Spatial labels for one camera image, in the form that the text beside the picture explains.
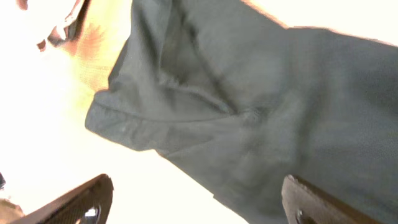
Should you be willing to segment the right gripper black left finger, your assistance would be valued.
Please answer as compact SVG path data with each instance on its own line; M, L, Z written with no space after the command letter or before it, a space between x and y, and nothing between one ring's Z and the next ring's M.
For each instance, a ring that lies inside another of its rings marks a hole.
M11 224L106 224L113 190L111 178L100 174Z

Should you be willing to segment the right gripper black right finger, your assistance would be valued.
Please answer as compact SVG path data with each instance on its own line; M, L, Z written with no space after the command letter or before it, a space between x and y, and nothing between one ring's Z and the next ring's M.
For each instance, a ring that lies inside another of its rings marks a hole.
M289 224L379 223L295 175L285 176L281 195Z

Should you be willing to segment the black t-shirt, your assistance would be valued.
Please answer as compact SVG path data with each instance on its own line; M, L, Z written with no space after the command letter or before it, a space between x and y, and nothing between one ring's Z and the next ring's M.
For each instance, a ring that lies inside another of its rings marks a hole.
M286 175L397 222L397 48L284 29L241 1L134 1L85 125L154 149L249 223L285 223Z

